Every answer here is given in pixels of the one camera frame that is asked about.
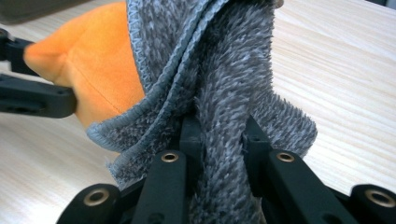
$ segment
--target wooden table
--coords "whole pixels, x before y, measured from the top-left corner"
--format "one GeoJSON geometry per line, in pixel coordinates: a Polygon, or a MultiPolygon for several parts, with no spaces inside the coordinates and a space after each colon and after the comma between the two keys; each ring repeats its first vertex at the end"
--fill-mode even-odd
{"type": "MultiPolygon", "coordinates": [[[[37,41],[109,2],[0,27],[37,41]]],[[[275,24],[275,90],[318,125],[304,160],[344,193],[362,183],[396,191],[396,11],[362,0],[289,0],[275,24]]],[[[6,64],[0,72],[9,74],[6,64]]],[[[54,223],[82,189],[114,184],[106,162],[117,155],[91,142],[74,116],[0,114],[0,155],[0,223],[54,223]]]]}

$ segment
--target gray fuzzy cloth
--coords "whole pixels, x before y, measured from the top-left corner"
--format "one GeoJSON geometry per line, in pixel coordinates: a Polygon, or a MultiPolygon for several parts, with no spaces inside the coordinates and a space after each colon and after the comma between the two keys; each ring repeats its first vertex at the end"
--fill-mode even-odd
{"type": "Polygon", "coordinates": [[[273,148],[303,156],[315,123],[272,90],[272,0],[129,0],[129,31],[146,96],[88,136],[120,152],[109,164],[121,189],[145,177],[182,115],[195,109],[206,157],[190,223],[264,223],[242,156],[250,115],[273,148]]]}

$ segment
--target black plastic part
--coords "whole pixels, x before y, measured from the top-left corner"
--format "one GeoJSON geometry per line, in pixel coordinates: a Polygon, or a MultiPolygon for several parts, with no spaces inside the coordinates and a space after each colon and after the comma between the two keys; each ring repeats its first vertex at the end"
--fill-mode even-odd
{"type": "Polygon", "coordinates": [[[82,190],[66,207],[58,224],[113,224],[120,219],[117,207],[120,191],[112,185],[97,184],[82,190]]]}
{"type": "Polygon", "coordinates": [[[340,204],[342,204],[345,207],[345,209],[348,210],[350,213],[349,197],[335,189],[329,188],[329,190],[332,192],[332,195],[334,195],[334,197],[338,200],[338,202],[340,202],[340,204]]]}
{"type": "Polygon", "coordinates": [[[0,112],[48,118],[64,118],[76,110],[70,88],[0,74],[0,112]]]}
{"type": "Polygon", "coordinates": [[[30,69],[23,59],[25,48],[32,43],[20,38],[11,40],[9,33],[0,29],[0,61],[9,61],[12,72],[38,77],[38,74],[30,69]]]}
{"type": "Polygon", "coordinates": [[[154,157],[131,223],[187,223],[186,166],[186,156],[179,151],[165,150],[154,157]]]}
{"type": "Polygon", "coordinates": [[[187,157],[187,195],[195,192],[198,178],[203,171],[205,150],[201,144],[201,126],[193,115],[186,115],[181,126],[179,150],[187,157]]]}
{"type": "Polygon", "coordinates": [[[274,150],[268,159],[265,172],[291,223],[358,223],[298,155],[274,150]]]}
{"type": "Polygon", "coordinates": [[[255,197],[263,197],[265,196],[265,192],[268,192],[270,188],[264,167],[268,161],[268,153],[273,148],[268,137],[251,116],[247,120],[246,144],[247,150],[244,159],[251,192],[255,197]]]}
{"type": "Polygon", "coordinates": [[[282,204],[269,201],[262,197],[262,212],[265,215],[267,224],[290,224],[289,216],[286,216],[286,209],[282,204]]]}
{"type": "Polygon", "coordinates": [[[383,7],[387,5],[387,0],[367,0],[367,1],[379,4],[380,6],[383,7]]]}
{"type": "Polygon", "coordinates": [[[132,221],[145,181],[146,178],[143,178],[121,192],[119,208],[122,211],[122,216],[120,221],[115,223],[126,224],[132,221]]]}
{"type": "Polygon", "coordinates": [[[7,59],[6,45],[8,41],[8,31],[0,29],[0,62],[7,59]]]}
{"type": "Polygon", "coordinates": [[[8,42],[6,45],[7,60],[10,61],[12,72],[38,77],[38,74],[30,69],[23,59],[25,48],[32,43],[31,41],[19,38],[8,42]]]}
{"type": "Polygon", "coordinates": [[[396,223],[396,194],[375,185],[358,185],[349,199],[351,213],[359,223],[396,223]]]}

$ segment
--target fleece fabric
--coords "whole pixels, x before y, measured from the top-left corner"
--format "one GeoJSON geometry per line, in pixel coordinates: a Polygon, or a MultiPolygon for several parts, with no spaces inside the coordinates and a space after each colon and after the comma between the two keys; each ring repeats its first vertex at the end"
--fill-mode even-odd
{"type": "Polygon", "coordinates": [[[191,223],[264,223],[241,141],[249,115],[273,148],[303,156],[315,123],[272,88],[273,0],[130,0],[128,28],[145,97],[87,133],[118,151],[109,164],[124,189],[145,177],[182,115],[196,110],[206,150],[190,199],[191,223]]]}

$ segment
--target table surface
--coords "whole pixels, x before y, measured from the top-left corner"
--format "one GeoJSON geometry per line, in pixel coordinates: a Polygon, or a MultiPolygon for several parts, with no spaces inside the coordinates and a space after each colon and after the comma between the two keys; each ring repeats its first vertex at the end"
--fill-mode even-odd
{"type": "MultiPolygon", "coordinates": [[[[37,41],[109,2],[0,27],[37,41]]],[[[319,178],[345,194],[363,183],[396,191],[396,11],[362,0],[285,1],[272,57],[276,92],[318,126],[304,160],[319,178]]],[[[0,72],[10,74],[7,64],[0,72]]],[[[117,154],[91,142],[75,116],[0,114],[0,155],[0,223],[54,223],[82,189],[115,184],[106,162],[117,154]]]]}

